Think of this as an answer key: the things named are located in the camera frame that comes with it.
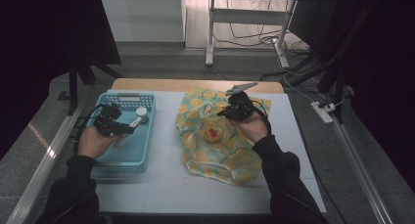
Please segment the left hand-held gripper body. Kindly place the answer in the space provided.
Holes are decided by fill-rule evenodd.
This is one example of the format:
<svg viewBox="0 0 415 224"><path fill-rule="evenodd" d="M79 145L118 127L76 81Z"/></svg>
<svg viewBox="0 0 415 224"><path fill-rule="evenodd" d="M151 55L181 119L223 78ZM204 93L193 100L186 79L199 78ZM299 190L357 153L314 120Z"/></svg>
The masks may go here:
<svg viewBox="0 0 415 224"><path fill-rule="evenodd" d="M95 117L93 125L98 128L103 136L111 136L113 133L110 132L110 127L112 125L118 125L116 119L113 118L115 109L119 109L119 107L115 105L104 105Z"/></svg>

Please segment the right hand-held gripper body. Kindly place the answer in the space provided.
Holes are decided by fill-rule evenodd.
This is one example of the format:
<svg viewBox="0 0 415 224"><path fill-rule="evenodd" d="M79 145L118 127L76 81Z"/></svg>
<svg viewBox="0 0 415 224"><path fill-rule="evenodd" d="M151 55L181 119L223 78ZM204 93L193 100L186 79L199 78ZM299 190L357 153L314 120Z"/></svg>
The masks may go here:
<svg viewBox="0 0 415 224"><path fill-rule="evenodd" d="M232 108L229 103L229 106L225 109L233 110L235 113L233 117L226 118L243 121L252 115L254 112L254 104L246 93L246 90L254 86L256 86L256 82L237 84L225 92L225 95L228 96L228 103L231 101L242 102L242 105L238 108Z"/></svg>

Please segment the white ointment tube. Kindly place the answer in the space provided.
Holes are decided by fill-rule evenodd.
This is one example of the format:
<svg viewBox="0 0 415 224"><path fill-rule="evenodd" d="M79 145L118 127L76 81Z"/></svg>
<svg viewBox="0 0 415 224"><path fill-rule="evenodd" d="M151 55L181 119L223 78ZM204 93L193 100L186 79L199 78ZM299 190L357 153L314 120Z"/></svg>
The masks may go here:
<svg viewBox="0 0 415 224"><path fill-rule="evenodd" d="M133 130L135 130L135 128L140 124L141 120L142 120L142 117L138 116L135 120L133 120L129 124L129 126L132 127ZM112 143L112 148L116 149L116 150L119 150L129 137L130 137L130 134L128 134L128 133L124 134L119 140Z"/></svg>

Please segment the blue plastic basket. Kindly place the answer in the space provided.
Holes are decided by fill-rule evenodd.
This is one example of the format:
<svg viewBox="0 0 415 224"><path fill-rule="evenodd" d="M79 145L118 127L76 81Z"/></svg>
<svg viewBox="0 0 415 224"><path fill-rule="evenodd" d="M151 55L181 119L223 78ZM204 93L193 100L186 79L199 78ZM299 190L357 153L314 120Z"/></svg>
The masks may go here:
<svg viewBox="0 0 415 224"><path fill-rule="evenodd" d="M98 157L93 168L93 176L96 178L121 177L144 172L156 112L155 95L151 93L104 93L97 100L96 109L91 114L88 126L93 125L95 117L104 105L119 107L122 115L116 120L118 124L129 125L138 117L135 111L139 107L145 107L148 110L149 120L147 123L140 122L119 150L110 146Z"/></svg>

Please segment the small jar with white lid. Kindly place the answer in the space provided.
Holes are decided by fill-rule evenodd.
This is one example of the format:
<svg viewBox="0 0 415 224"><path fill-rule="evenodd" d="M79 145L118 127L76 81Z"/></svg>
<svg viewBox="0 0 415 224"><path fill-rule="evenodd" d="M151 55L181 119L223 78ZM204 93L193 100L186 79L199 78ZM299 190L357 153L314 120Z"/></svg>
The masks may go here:
<svg viewBox="0 0 415 224"><path fill-rule="evenodd" d="M147 123L148 122L148 110L145 107L139 107L136 109L136 114L138 115L138 117L140 118L140 122L141 123Z"/></svg>

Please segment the yellow floral fabric garment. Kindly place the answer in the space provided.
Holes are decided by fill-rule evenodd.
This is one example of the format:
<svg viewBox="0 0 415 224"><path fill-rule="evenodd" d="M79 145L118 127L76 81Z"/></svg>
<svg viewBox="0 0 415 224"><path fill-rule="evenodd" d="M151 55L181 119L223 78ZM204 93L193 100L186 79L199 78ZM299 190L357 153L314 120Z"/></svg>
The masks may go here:
<svg viewBox="0 0 415 224"><path fill-rule="evenodd" d="M254 104L254 112L268 117L271 102L249 98ZM228 96L224 92L191 87L179 107L176 127L184 145L182 161L189 171L227 184L240 185L256 178L261 170L261 159L252 150L253 143L231 124L232 119L217 115L228 106ZM210 126L218 126L225 131L225 137L220 142L209 143L205 140L204 131Z"/></svg>

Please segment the person's right hand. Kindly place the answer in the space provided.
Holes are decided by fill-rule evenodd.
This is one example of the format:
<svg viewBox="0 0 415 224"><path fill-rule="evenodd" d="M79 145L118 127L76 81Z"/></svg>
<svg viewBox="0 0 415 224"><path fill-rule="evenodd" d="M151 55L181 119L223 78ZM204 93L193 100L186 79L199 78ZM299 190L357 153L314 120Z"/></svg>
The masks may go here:
<svg viewBox="0 0 415 224"><path fill-rule="evenodd" d="M254 112L250 117L243 121L231 120L231 124L240 130L242 134L254 144L268 135L265 122L257 112Z"/></svg>

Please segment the person's left hand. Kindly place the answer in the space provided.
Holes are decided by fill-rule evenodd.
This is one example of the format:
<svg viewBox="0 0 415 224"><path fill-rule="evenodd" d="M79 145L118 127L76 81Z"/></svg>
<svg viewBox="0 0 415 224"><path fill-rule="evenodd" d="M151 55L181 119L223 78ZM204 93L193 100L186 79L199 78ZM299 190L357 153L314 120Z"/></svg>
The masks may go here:
<svg viewBox="0 0 415 224"><path fill-rule="evenodd" d="M79 143L77 154L79 156L86 156L97 158L105 153L110 145L120 138L119 135L105 137L101 134L99 129L95 126L89 126L83 130Z"/></svg>

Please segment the black stand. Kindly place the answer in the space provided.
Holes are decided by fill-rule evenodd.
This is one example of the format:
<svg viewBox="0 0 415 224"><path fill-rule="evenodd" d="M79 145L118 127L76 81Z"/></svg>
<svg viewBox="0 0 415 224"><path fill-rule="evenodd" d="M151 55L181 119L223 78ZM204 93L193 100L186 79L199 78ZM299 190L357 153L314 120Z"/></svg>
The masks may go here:
<svg viewBox="0 0 415 224"><path fill-rule="evenodd" d="M78 107L78 90L77 79L80 78L85 85L94 85L96 76L92 71L92 67L97 67L99 70L108 74L109 76L118 79L122 75L103 62L93 59L88 56L74 55L69 62L69 111L68 115L73 115L75 109Z"/></svg>
<svg viewBox="0 0 415 224"><path fill-rule="evenodd" d="M344 85L346 73L346 56L351 51L351 45L359 29L363 26L371 7L368 5L357 5L351 9L345 6L340 8L342 13L336 13L332 16L332 20L343 19L343 25L334 28L335 35L321 48L320 60L318 67L301 77L287 82L287 85L295 87L312 77L323 73L318 81L317 90L320 93L328 93L332 87L335 87L335 116L339 121L342 120L341 104L344 100Z"/></svg>

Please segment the white table mat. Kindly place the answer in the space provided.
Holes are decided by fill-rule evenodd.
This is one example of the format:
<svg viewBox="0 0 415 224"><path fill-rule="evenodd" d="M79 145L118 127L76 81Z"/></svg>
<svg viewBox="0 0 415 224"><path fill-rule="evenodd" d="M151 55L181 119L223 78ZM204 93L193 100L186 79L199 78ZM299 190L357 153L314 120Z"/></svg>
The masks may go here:
<svg viewBox="0 0 415 224"><path fill-rule="evenodd" d="M268 214L270 193L262 175L240 186L195 175L182 162L175 126L182 92L157 91L147 169L131 182L99 183L103 212Z"/></svg>

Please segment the white power strip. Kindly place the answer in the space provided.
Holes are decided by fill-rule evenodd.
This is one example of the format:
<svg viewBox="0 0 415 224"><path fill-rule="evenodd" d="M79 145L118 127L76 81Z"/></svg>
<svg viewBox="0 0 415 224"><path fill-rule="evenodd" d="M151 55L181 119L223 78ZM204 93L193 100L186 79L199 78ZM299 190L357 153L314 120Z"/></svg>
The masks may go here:
<svg viewBox="0 0 415 224"><path fill-rule="evenodd" d="M320 117L320 119L323 121L324 124L331 124L333 122L333 118L329 116L329 114L323 109L320 108L319 102L312 102L311 107L314 109L314 111L317 113L317 115Z"/></svg>

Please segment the black curtain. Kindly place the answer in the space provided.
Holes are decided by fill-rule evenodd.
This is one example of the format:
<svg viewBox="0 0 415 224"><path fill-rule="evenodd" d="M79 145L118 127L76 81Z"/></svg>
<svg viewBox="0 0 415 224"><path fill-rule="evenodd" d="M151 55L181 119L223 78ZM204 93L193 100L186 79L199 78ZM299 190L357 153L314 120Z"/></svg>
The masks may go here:
<svg viewBox="0 0 415 224"><path fill-rule="evenodd" d="M52 79L77 64L118 65L102 0L0 0L0 159L49 95Z"/></svg>
<svg viewBox="0 0 415 224"><path fill-rule="evenodd" d="M351 106L415 192L415 0L377 0L345 64Z"/></svg>

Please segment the aluminium rail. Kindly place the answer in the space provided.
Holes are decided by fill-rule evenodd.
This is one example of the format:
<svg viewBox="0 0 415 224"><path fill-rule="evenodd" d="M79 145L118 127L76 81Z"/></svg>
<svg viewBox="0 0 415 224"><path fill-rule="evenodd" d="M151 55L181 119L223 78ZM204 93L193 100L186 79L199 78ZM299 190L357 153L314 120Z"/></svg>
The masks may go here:
<svg viewBox="0 0 415 224"><path fill-rule="evenodd" d="M24 224L59 154L62 151L70 132L75 126L79 115L89 102L89 95L91 91L91 86L82 87L80 89L78 95L78 105L75 107L71 115L67 115L64 118L54 139L47 147L42 160L40 160L36 170L27 184L27 187L23 191L16 207L5 224Z"/></svg>
<svg viewBox="0 0 415 224"><path fill-rule="evenodd" d="M333 127L341 141L348 161L355 173L355 176L367 197L372 211L379 224L394 224L392 216L381 197L381 194L371 179L363 160L356 150L345 126L336 118L333 119Z"/></svg>

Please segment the white desk frame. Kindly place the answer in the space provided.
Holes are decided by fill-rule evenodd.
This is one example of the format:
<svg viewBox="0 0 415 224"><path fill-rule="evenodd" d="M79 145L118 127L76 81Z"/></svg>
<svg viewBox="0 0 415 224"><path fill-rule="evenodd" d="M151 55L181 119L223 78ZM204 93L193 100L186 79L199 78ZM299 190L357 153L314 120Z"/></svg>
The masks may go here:
<svg viewBox="0 0 415 224"><path fill-rule="evenodd" d="M206 66L213 65L213 27L216 23L239 23L239 24L264 24L279 25L280 34L273 38L273 46L276 50L278 61L281 67L288 67L289 62L283 49L285 35L287 33L292 15L294 13L296 0L287 2L287 9L282 11L254 11L243 9L216 9L214 0L210 0L208 8L208 34L207 34L207 52Z"/></svg>

